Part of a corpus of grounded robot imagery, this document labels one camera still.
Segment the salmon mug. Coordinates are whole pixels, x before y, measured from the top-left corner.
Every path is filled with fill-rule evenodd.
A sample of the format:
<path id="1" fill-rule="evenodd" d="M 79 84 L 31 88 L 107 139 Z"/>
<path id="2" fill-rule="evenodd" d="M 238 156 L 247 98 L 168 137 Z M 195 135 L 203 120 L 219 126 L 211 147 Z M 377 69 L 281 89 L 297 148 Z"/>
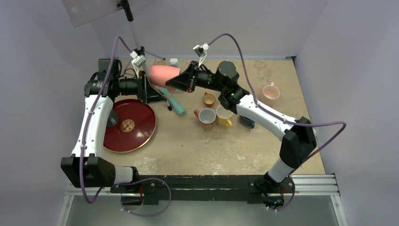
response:
<path id="1" fill-rule="evenodd" d="M 212 129 L 216 121 L 216 113 L 211 108 L 203 108 L 201 110 L 194 110 L 194 115 L 199 119 L 200 125 L 203 129 Z"/>

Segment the yellow mug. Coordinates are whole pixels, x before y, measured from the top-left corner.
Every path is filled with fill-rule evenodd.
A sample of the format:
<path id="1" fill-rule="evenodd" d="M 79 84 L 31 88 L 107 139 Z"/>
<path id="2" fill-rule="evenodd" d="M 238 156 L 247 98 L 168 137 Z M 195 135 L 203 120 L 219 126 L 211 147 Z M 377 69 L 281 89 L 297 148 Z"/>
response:
<path id="1" fill-rule="evenodd" d="M 222 105 L 219 105 L 216 108 L 216 122 L 220 126 L 225 126 L 228 128 L 232 127 L 231 117 L 233 116 L 233 112 L 230 110 L 226 110 Z"/>

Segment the light pink mug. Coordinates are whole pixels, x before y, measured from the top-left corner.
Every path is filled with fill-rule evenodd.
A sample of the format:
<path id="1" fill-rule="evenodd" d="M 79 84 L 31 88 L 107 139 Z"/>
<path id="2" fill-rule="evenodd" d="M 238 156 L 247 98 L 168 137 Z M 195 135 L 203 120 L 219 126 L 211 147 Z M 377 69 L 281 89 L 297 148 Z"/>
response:
<path id="1" fill-rule="evenodd" d="M 276 105 L 277 101 L 280 97 L 280 90 L 275 86 L 274 82 L 271 82 L 269 85 L 266 85 L 262 89 L 261 93 L 261 102 L 269 107 L 273 107 Z"/>

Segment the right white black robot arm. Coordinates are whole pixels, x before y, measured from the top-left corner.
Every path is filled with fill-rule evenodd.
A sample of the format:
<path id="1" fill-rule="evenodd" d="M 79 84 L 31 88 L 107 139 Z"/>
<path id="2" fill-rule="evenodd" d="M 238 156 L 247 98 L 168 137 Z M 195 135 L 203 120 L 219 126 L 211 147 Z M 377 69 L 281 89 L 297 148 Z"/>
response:
<path id="1" fill-rule="evenodd" d="M 234 63 L 222 61 L 213 73 L 191 61 L 183 72 L 173 73 L 164 85 L 191 93 L 196 87 L 219 91 L 224 109 L 253 120 L 281 141 L 279 158 L 265 174 L 265 188 L 271 192 L 282 187 L 283 180 L 299 168 L 317 147 L 311 122 L 284 115 L 258 101 L 238 84 Z"/>

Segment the small orange mug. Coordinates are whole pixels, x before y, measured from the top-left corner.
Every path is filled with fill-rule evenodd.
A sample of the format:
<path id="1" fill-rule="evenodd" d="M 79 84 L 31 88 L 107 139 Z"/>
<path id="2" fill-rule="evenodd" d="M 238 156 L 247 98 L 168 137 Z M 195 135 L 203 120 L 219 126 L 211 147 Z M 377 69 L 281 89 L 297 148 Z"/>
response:
<path id="1" fill-rule="evenodd" d="M 205 107 L 211 108 L 215 104 L 216 97 L 213 94 L 205 92 L 202 101 Z"/>

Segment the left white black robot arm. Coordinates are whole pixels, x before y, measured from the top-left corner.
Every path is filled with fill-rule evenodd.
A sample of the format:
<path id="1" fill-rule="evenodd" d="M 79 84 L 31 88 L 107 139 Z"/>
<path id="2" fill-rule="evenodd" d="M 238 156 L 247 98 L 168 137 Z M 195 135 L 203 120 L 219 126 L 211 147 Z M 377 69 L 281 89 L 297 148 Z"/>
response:
<path id="1" fill-rule="evenodd" d="M 104 141 L 110 130 L 126 126 L 116 111 L 118 96 L 136 96 L 144 107 L 166 98 L 150 86 L 144 71 L 135 78 L 122 78 L 118 59 L 98 60 L 98 70 L 84 86 L 85 112 L 77 143 L 71 156 L 61 159 L 61 169 L 75 188 L 111 187 L 122 184 L 128 192 L 140 188 L 136 167 L 117 167 L 103 158 Z"/>

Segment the dark grey mug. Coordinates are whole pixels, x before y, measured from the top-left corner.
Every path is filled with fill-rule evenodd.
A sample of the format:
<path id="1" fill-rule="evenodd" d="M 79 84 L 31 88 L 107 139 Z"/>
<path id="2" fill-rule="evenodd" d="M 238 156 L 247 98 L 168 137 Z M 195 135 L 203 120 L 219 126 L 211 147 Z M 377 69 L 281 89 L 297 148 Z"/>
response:
<path id="1" fill-rule="evenodd" d="M 115 127 L 118 124 L 118 122 L 119 122 L 118 114 L 113 109 L 111 109 L 107 119 L 106 127 L 108 128 Z"/>

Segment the blue white mug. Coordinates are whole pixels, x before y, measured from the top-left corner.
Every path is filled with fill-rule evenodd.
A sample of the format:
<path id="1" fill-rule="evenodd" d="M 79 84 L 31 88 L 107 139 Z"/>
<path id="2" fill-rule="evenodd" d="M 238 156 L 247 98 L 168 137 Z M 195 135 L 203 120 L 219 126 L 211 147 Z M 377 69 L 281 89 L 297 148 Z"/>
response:
<path id="1" fill-rule="evenodd" d="M 239 122 L 243 125 L 246 126 L 250 129 L 255 128 L 255 122 L 247 117 L 244 117 L 242 115 L 239 116 Z"/>

